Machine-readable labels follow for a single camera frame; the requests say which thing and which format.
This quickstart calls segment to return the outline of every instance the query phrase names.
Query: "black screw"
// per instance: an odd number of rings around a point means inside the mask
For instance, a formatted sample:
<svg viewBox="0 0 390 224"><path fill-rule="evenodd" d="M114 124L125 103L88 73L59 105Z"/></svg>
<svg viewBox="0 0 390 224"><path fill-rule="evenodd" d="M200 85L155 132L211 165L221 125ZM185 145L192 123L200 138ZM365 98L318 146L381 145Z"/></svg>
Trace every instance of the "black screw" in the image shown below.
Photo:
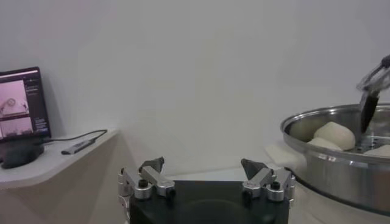
<svg viewBox="0 0 390 224"><path fill-rule="evenodd" d="M277 181L272 182L271 189L272 190L279 190L280 189L280 183L277 182Z"/></svg>
<svg viewBox="0 0 390 224"><path fill-rule="evenodd" d="M172 200L175 195L176 195L176 190L173 189L173 188L168 188L166 191L165 191L165 194L166 194L166 198L168 200Z"/></svg>
<svg viewBox="0 0 390 224"><path fill-rule="evenodd" d="M147 180L141 179L141 180L139 180L139 182L138 182L138 187L139 187L139 188L145 188L145 187L147 187L147 185L148 185Z"/></svg>

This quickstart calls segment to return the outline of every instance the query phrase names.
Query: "screen image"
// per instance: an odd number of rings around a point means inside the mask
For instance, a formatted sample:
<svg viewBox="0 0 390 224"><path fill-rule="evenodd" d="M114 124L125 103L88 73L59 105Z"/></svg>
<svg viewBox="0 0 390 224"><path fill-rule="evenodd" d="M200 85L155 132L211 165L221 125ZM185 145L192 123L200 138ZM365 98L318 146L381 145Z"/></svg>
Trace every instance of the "screen image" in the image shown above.
<svg viewBox="0 0 390 224"><path fill-rule="evenodd" d="M23 81L0 83L0 117L24 114L29 114L29 106Z"/></svg>
<svg viewBox="0 0 390 224"><path fill-rule="evenodd" d="M0 141L50 135L38 69L0 75Z"/></svg>

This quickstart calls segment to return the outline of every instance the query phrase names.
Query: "white shelf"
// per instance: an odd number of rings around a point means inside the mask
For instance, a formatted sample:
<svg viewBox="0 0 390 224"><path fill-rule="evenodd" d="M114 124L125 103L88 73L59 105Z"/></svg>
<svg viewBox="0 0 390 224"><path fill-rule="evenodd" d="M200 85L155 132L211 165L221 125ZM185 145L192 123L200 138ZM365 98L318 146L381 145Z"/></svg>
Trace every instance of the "white shelf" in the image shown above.
<svg viewBox="0 0 390 224"><path fill-rule="evenodd" d="M32 163L13 169L0 168L0 190L27 187L42 183L56 176L101 144L114 137L118 132L111 130L96 142L74 155L62 155L61 151L93 135L67 142L52 142L44 147L44 153Z"/></svg>

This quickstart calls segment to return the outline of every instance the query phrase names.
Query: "steamed bun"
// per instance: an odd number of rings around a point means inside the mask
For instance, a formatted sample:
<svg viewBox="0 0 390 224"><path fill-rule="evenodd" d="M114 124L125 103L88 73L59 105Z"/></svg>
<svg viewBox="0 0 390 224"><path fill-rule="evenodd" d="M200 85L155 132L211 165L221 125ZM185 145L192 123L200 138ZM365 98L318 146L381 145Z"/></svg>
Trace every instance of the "steamed bun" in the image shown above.
<svg viewBox="0 0 390 224"><path fill-rule="evenodd" d="M313 138L310 142L308 142L308 144L316 145L316 146L324 147L324 148L328 148L328 149L333 149L333 150L341 150L340 147L338 147L336 144L334 144L330 141L327 141L323 138Z"/></svg>
<svg viewBox="0 0 390 224"><path fill-rule="evenodd" d="M390 145L384 145L377 149L366 151L364 154L373 156L386 156L390 157Z"/></svg>
<svg viewBox="0 0 390 224"><path fill-rule="evenodd" d="M314 138L322 138L340 147L341 150L355 146L355 135L348 128L335 122L328 122L314 133Z"/></svg>

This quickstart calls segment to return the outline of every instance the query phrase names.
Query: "metal bracket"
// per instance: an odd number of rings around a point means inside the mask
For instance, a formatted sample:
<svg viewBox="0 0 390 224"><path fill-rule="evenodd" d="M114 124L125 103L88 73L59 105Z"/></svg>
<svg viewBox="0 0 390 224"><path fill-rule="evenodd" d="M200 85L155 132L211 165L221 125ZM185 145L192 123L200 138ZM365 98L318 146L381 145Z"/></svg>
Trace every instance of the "metal bracket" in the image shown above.
<svg viewBox="0 0 390 224"><path fill-rule="evenodd" d="M123 207L127 221L130 222L130 197L147 200L152 195L152 185L134 171L122 168L118 174L118 200Z"/></svg>
<svg viewBox="0 0 390 224"><path fill-rule="evenodd" d="M266 186L267 198L271 201L283 201L286 197L290 205L293 205L295 182L295 177L290 171L285 169L277 170L276 179Z"/></svg>
<svg viewBox="0 0 390 224"><path fill-rule="evenodd" d="M252 179L243 182L243 192L249 198L260 197L261 188L273 182L274 179L273 170L262 168Z"/></svg>
<svg viewBox="0 0 390 224"><path fill-rule="evenodd" d="M142 167L141 177L152 183L157 190L157 194L168 199L171 199L176 194L175 182L166 179L163 175L160 175L151 166Z"/></svg>

